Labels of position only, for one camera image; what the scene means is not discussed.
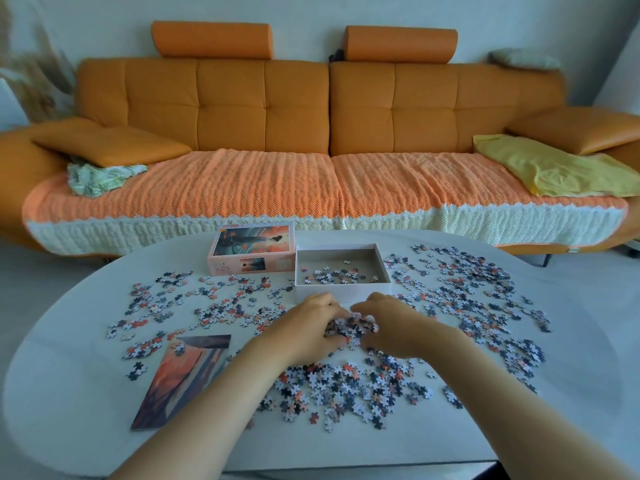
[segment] crumpled cloth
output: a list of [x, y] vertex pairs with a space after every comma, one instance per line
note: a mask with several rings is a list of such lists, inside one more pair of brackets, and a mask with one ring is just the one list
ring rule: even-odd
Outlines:
[[89, 198], [120, 188], [126, 179], [146, 171], [146, 165], [98, 168], [89, 163], [71, 163], [67, 167], [71, 192]]

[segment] orange cylindrical headrest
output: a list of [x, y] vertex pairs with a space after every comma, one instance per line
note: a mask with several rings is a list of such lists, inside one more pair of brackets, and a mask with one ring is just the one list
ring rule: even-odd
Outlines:
[[347, 61], [446, 64], [457, 45], [453, 29], [349, 25], [343, 49]]
[[156, 49], [163, 57], [212, 59], [273, 58], [267, 23], [171, 22], [151, 24]]

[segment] cardboard box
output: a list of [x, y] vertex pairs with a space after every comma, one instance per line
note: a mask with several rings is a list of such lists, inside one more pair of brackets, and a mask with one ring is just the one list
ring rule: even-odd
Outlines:
[[[346, 269], [351, 272], [352, 269], [357, 268], [358, 273], [364, 274], [366, 279], [345, 285], [324, 285], [315, 281], [314, 271], [318, 269], [327, 273], [324, 271], [325, 266], [329, 266], [330, 274], [334, 270]], [[373, 276], [377, 276], [380, 281], [370, 282]], [[305, 284], [306, 277], [311, 278], [311, 284]], [[374, 291], [384, 294], [391, 293], [391, 279], [377, 245], [325, 244], [296, 247], [296, 279], [294, 282], [296, 303], [300, 303], [310, 294], [325, 292], [331, 293], [340, 303], [356, 303], [366, 300]]]
[[293, 222], [224, 226], [213, 241], [207, 263], [213, 276], [293, 271]]

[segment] hand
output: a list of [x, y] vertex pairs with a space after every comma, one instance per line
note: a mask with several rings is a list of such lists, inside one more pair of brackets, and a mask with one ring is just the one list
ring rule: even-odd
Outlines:
[[352, 312], [372, 315], [379, 331], [368, 333], [360, 343], [398, 358], [419, 357], [424, 347], [420, 343], [420, 330], [428, 323], [437, 324], [398, 298], [382, 293], [372, 293], [366, 301], [356, 303]]
[[256, 341], [270, 344], [282, 355], [285, 367], [320, 362], [347, 343], [341, 335], [325, 337], [326, 326], [350, 316], [331, 293], [313, 294], [273, 322]]

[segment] picture on puzzle box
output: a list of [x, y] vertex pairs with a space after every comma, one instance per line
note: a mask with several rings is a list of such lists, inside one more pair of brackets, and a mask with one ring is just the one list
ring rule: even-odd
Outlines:
[[165, 425], [224, 369], [231, 335], [173, 339], [164, 354], [131, 430]]
[[240, 267], [241, 273], [249, 273], [250, 271], [264, 271], [267, 266], [264, 264], [264, 258], [248, 258], [240, 259], [242, 266]]
[[213, 256], [282, 253], [290, 250], [291, 240], [288, 225], [234, 227], [220, 229]]

